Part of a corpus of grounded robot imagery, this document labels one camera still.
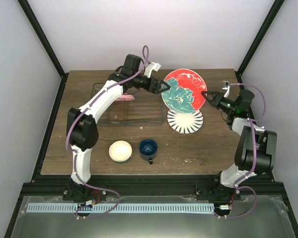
decorative plate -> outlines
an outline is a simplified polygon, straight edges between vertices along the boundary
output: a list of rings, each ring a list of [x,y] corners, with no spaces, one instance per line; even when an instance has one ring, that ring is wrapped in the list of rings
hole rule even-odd
[[[202,127],[203,115],[199,110],[189,114],[182,114],[169,110],[167,121],[175,131],[181,134],[191,134]]]
[[[164,79],[170,89],[162,92],[166,106],[177,113],[194,113],[205,102],[202,91],[207,86],[200,75],[189,69],[177,69]]]

wooden table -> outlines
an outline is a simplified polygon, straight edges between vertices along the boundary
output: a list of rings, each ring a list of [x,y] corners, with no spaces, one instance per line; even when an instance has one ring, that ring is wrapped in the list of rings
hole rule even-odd
[[[236,82],[233,69],[194,69],[202,76],[209,91],[221,91],[222,81]],[[171,70],[159,70],[156,77],[165,78]],[[65,150],[68,110],[79,108],[90,99],[96,82],[105,82],[112,71],[71,71],[61,100],[47,149],[41,174],[68,175],[72,173],[72,154]],[[238,87],[233,87],[230,98],[236,99]],[[99,140],[91,154],[92,174],[217,174],[234,162],[239,136],[231,131],[221,118],[221,112],[205,103],[202,128],[189,135],[178,134],[164,122],[163,125],[99,126]],[[138,144],[146,138],[158,144],[153,165],[140,158]],[[117,140],[128,141],[133,148],[132,158],[125,164],[110,159],[109,146]]]

white plate with pattern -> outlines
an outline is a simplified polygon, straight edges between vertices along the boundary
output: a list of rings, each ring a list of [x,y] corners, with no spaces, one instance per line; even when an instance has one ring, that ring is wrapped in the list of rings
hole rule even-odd
[[[191,134],[198,131],[203,125],[203,115],[200,110],[182,114],[169,110],[167,121],[172,129],[180,134]]]

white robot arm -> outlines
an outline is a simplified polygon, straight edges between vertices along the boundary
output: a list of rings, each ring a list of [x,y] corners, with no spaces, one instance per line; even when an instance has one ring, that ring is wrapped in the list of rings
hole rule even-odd
[[[116,84],[117,82],[114,80],[108,80],[104,87],[91,99],[89,100],[88,103],[85,105],[81,106],[79,110],[83,112],[84,110],[87,109],[85,112],[86,115],[91,115],[95,123],[97,124],[99,118],[101,115],[105,112],[105,110],[120,96],[123,95],[123,86],[121,85],[116,85],[112,87],[110,90],[108,90],[106,93],[102,94],[96,101],[95,103],[91,106],[91,103],[93,100],[98,97],[98,95],[103,91],[107,90],[107,88],[111,85]],[[77,153],[77,159],[76,159],[76,169],[77,172],[80,176],[80,178],[84,181],[87,182],[90,179],[90,171],[89,171],[89,164],[90,164],[90,154],[92,148],[86,148],[84,151],[82,148],[78,147],[77,145],[72,145],[72,149],[74,149],[77,152],[73,152],[73,163],[74,163],[74,157]],[[71,175],[71,178],[73,181],[80,183],[80,181],[77,179],[74,173],[74,168],[73,172]]]
[[[113,72],[104,87],[85,105],[77,109],[70,109],[68,113],[67,135],[71,125],[78,115],[84,112],[81,120],[77,122],[68,135],[73,150],[73,172],[71,178],[74,182],[82,184],[77,178],[86,183],[90,179],[90,155],[93,146],[98,140],[97,122],[105,110],[129,88],[144,88],[145,90],[158,94],[169,90],[170,86],[161,79],[151,76],[152,71],[158,71],[159,63],[151,62],[144,74],[138,74],[132,80],[126,80],[135,75],[139,70],[141,58],[134,55],[127,55],[121,72]]]
[[[223,82],[225,93],[203,91],[202,95],[216,109],[227,114],[228,127],[240,136],[234,164],[220,173],[220,186],[236,188],[249,177],[270,172],[275,164],[277,134],[264,127],[254,125],[256,140],[256,160],[253,156],[254,142],[249,121],[250,104],[254,94],[242,89],[235,101],[228,99],[230,84]]]

white bowl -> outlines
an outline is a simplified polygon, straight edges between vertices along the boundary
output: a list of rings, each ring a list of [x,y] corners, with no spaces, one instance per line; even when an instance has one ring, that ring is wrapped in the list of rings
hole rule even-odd
[[[109,156],[113,161],[124,162],[128,160],[133,153],[131,145],[127,141],[119,140],[109,147]]]

